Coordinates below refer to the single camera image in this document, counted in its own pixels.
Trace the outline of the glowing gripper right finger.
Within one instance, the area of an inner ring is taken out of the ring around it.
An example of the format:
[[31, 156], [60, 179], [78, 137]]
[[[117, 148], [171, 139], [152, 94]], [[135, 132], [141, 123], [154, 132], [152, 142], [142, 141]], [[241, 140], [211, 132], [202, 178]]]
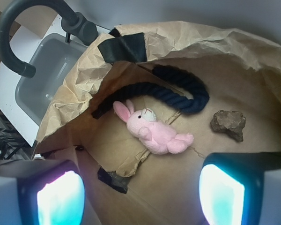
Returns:
[[210, 225], [281, 225], [281, 151], [209, 154], [199, 196]]

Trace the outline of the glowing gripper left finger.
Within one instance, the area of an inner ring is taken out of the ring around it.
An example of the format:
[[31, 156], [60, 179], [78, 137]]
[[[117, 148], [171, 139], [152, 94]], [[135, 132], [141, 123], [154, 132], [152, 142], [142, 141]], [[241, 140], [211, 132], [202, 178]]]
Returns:
[[79, 225], [85, 187], [70, 160], [0, 160], [0, 225]]

